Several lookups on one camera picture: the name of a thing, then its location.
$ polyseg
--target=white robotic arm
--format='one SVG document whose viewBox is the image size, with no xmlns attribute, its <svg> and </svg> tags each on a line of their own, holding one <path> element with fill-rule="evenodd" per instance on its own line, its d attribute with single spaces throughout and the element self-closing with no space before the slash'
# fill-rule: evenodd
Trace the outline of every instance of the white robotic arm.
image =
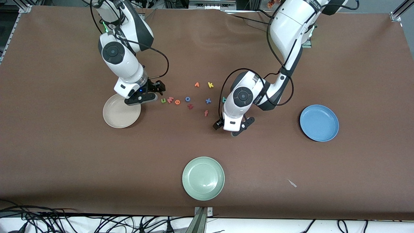
<svg viewBox="0 0 414 233">
<path fill-rule="evenodd" d="M 347 0 L 331 0 L 342 5 Z M 239 74 L 231 86 L 231 93 L 223 105 L 222 119 L 216 122 L 217 129 L 224 124 L 224 130 L 236 136 L 251 124 L 254 119 L 242 121 L 252 104 L 264 111 L 278 106 L 283 91 L 292 76 L 302 54 L 302 43 L 311 34 L 315 21 L 329 0 L 286 0 L 274 15 L 270 26 L 270 36 L 280 50 L 285 61 L 275 83 L 270 84 L 251 71 Z M 331 8 L 333 13 L 340 8 Z"/>
<path fill-rule="evenodd" d="M 98 49 L 108 67 L 119 77 L 114 90 L 128 105 L 157 100 L 154 92 L 162 95 L 164 84 L 151 82 L 135 57 L 135 53 L 148 49 L 154 41 L 148 24 L 127 0 L 94 0 L 93 7 L 112 28 L 99 37 Z"/>
</svg>

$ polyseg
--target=brown table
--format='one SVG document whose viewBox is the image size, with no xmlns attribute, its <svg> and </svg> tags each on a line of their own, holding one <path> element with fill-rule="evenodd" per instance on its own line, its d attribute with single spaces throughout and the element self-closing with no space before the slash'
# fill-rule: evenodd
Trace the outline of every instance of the brown table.
<svg viewBox="0 0 414 233">
<path fill-rule="evenodd" d="M 89 9 L 33 7 L 21 17 L 0 66 L 1 198 L 112 214 L 213 206 L 231 217 L 413 219 L 414 62 L 399 23 L 385 14 L 321 16 L 291 102 L 252 107 L 256 122 L 234 138 L 212 128 L 225 77 L 241 67 L 279 69 L 263 25 L 217 10 L 157 10 L 147 21 L 153 47 L 171 63 L 165 97 L 182 103 L 145 104 L 134 125 L 113 129 L 102 107 L 117 77 L 99 56 Z M 137 57 L 150 76 L 166 68 L 155 52 Z M 334 140 L 301 132 L 298 117 L 311 104 L 338 116 Z M 181 184 L 198 156 L 226 174 L 211 201 L 192 199 Z"/>
</svg>

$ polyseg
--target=white plate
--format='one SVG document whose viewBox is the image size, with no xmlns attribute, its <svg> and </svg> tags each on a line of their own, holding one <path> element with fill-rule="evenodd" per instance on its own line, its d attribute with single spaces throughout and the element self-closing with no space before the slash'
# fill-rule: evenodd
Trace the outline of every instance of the white plate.
<svg viewBox="0 0 414 233">
<path fill-rule="evenodd" d="M 103 118 L 113 128 L 125 128 L 132 125 L 141 114 L 141 105 L 128 106 L 119 94 L 109 98 L 103 107 Z"/>
</svg>

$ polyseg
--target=green light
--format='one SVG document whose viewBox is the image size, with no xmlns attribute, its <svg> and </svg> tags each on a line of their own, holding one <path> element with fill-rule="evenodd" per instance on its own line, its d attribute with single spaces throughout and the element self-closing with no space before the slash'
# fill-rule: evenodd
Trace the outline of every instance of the green light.
<svg viewBox="0 0 414 233">
<path fill-rule="evenodd" d="M 105 31 L 108 32 L 108 28 L 106 27 L 105 22 L 102 22 L 102 23 L 103 23 L 103 26 L 105 27 Z"/>
</svg>

